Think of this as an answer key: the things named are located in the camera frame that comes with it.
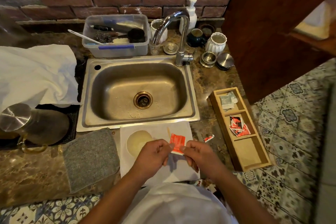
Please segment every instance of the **soap dispenser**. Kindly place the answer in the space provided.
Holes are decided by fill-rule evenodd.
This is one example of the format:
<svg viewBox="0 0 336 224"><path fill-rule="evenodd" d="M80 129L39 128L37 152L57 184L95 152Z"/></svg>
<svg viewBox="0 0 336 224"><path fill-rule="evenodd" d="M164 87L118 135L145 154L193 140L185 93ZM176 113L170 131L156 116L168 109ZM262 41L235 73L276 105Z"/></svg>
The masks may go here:
<svg viewBox="0 0 336 224"><path fill-rule="evenodd" d="M195 28L195 25L197 22L197 15L195 13L195 7L194 7L197 0L187 0L187 1L189 1L189 6L187 7L187 11L190 17L190 24L189 24L187 33L190 33ZM181 35L183 32L183 25L184 25L184 21L183 21L183 18L181 18L180 28L179 28Z"/></svg>

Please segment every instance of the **human hand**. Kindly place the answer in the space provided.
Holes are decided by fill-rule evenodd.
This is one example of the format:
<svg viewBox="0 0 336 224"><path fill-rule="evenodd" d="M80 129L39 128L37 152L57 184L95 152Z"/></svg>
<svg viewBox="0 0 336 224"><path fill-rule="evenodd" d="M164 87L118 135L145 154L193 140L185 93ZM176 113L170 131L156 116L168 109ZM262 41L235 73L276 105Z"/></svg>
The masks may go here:
<svg viewBox="0 0 336 224"><path fill-rule="evenodd" d="M181 146L180 150L185 155L187 163L196 172L200 169L208 178L216 183L220 174L219 170L225 168L212 148L206 143L188 141L187 146Z"/></svg>
<svg viewBox="0 0 336 224"><path fill-rule="evenodd" d="M153 177L157 171L166 166L168 155L174 149L174 144L169 144L163 139L147 142L141 149L134 162L131 172L140 175L144 181Z"/></svg>

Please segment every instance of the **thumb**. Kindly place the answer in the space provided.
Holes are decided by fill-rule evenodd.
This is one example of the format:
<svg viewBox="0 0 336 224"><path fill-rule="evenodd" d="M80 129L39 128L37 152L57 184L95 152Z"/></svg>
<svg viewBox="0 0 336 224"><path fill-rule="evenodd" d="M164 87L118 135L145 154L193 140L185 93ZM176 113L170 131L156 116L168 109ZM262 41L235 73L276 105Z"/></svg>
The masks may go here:
<svg viewBox="0 0 336 224"><path fill-rule="evenodd" d="M162 161L168 156L168 154L171 153L171 151L174 149L174 145L173 143L171 144L166 144L165 146L162 147L162 149L159 152L159 155L162 158Z"/></svg>
<svg viewBox="0 0 336 224"><path fill-rule="evenodd" d="M198 155L199 155L198 152L196 152L194 149L190 147L181 146L180 151L182 151L184 155L192 158L193 160L198 159Z"/></svg>

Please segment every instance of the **white ceramic vase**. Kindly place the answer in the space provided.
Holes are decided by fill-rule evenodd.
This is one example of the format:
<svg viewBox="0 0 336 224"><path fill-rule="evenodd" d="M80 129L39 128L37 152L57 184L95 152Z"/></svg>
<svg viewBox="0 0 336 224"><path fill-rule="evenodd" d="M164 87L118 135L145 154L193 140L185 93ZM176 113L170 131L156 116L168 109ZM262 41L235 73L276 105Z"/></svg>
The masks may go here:
<svg viewBox="0 0 336 224"><path fill-rule="evenodd" d="M153 38L155 31L162 25L162 22L163 22L163 20L161 20L161 19L156 19L156 20L153 20L151 22L151 24L150 24L150 39ZM159 43L162 43L162 42L166 41L167 37L168 37L168 30L165 29L165 31L163 32L163 34L161 36L161 39L160 39Z"/></svg>
<svg viewBox="0 0 336 224"><path fill-rule="evenodd" d="M205 45L206 52L213 52L216 56L224 51L227 38L224 34L216 32L211 35Z"/></svg>

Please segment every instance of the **drain strainer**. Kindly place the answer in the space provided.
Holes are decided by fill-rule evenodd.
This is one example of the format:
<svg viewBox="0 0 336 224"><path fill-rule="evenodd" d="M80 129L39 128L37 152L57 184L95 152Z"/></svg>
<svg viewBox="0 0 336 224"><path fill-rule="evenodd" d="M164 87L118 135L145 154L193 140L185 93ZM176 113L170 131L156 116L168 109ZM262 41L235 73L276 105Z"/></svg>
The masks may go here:
<svg viewBox="0 0 336 224"><path fill-rule="evenodd" d="M153 103L153 97L146 91L137 93L133 99L134 105L139 109L146 109Z"/></svg>

